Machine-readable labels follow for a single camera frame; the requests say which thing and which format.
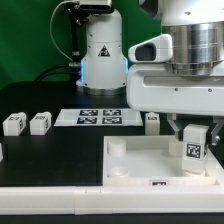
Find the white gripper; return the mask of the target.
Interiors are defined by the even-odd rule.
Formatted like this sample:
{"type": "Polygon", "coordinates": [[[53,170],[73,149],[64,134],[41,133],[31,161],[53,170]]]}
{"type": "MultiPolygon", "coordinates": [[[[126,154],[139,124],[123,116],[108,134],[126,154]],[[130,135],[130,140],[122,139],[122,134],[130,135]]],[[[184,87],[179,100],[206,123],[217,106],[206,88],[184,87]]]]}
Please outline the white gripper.
{"type": "Polygon", "coordinates": [[[211,144],[216,145],[224,126],[224,66],[218,65],[208,76],[180,76],[167,64],[136,64],[129,69],[127,103],[144,112],[168,113],[167,121],[180,141],[182,125],[176,114],[213,117],[211,144]]]}

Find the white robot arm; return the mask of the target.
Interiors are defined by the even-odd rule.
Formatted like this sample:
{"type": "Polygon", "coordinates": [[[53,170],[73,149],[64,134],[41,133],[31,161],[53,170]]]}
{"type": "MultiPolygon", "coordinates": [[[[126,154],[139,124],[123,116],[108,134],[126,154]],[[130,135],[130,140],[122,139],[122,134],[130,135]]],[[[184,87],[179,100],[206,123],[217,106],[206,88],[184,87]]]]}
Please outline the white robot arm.
{"type": "Polygon", "coordinates": [[[90,27],[79,87],[98,95],[124,89],[130,108],[166,113],[175,131],[177,114],[213,116],[216,143],[224,126],[224,0],[137,1],[161,28],[129,48],[127,66],[112,39],[119,13],[109,0],[81,0],[90,27]]]}

